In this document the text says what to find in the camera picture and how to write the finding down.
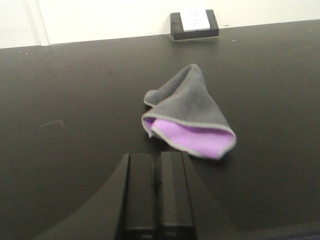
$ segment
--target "gray cloth edge trim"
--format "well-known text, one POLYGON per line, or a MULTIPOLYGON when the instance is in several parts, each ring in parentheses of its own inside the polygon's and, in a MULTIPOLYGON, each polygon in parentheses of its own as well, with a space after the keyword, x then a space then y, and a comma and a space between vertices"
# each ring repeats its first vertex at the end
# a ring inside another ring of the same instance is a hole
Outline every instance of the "gray cloth edge trim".
POLYGON ((214 128, 214 129, 220 129, 220 130, 225 130, 229 133, 231 133, 235 138, 236 137, 236 134, 234 133, 234 131, 232 131, 231 128, 225 126, 225 125, 221 125, 221 124, 216 124, 216 123, 210 123, 210 122, 190 122, 190 121, 185 121, 185 120, 180 120, 180 119, 177 119, 177 118, 174 118, 174 117, 170 117, 170 116, 164 116, 164 115, 161 115, 161 114, 156 114, 156 113, 148 113, 146 112, 145 114, 142 115, 141 117, 141 122, 142 122, 142 125, 144 127, 144 129, 146 130, 147 133, 149 133, 149 137, 152 136, 152 133, 151 131, 148 130, 146 124, 145 124, 145 121, 144 121, 144 118, 156 118, 156 119, 163 119, 163 120, 168 120, 168 121, 171 121, 171 122, 174 122, 174 123, 177 123, 177 124, 180 124, 180 125, 184 125, 184 126, 187 126, 187 127, 197 127, 197 128, 214 128))

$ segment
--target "white wall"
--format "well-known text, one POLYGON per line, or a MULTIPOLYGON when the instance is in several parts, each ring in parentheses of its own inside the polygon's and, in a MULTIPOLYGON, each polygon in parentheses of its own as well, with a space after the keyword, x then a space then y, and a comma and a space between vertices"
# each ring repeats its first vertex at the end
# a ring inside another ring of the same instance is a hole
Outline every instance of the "white wall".
POLYGON ((213 9, 220 28, 320 19, 320 0, 32 0, 39 33, 28 1, 0 0, 0 48, 168 34, 170 13, 192 8, 213 9))
POLYGON ((0 49, 39 44, 28 2, 0 0, 0 49))

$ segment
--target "electrical outlet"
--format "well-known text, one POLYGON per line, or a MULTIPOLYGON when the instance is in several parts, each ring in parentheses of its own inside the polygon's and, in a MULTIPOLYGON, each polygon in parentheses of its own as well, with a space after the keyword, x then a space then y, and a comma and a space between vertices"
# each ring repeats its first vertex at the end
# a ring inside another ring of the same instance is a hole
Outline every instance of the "electrical outlet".
POLYGON ((205 9, 183 10, 180 12, 183 31, 207 30, 210 23, 205 9))

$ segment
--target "black tabletop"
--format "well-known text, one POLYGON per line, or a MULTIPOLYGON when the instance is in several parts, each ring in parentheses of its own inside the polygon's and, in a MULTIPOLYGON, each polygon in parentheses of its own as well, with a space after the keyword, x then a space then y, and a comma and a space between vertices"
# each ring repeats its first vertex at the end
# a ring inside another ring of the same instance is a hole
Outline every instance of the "black tabletop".
POLYGON ((65 219, 124 153, 172 151, 144 131, 143 96, 190 63, 237 135, 220 161, 191 158, 237 229, 320 226, 313 20, 181 42, 156 35, 1 49, 0 239, 30 239, 65 219))

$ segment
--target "microfiber cloth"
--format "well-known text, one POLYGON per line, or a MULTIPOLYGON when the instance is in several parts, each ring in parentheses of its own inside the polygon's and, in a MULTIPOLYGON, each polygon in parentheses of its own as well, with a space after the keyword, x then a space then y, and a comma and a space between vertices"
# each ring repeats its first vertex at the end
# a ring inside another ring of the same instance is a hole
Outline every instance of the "microfiber cloth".
POLYGON ((236 135, 208 93, 196 64, 180 70, 157 90, 144 96, 152 107, 142 115, 149 137, 204 159, 221 159, 236 144, 236 135))

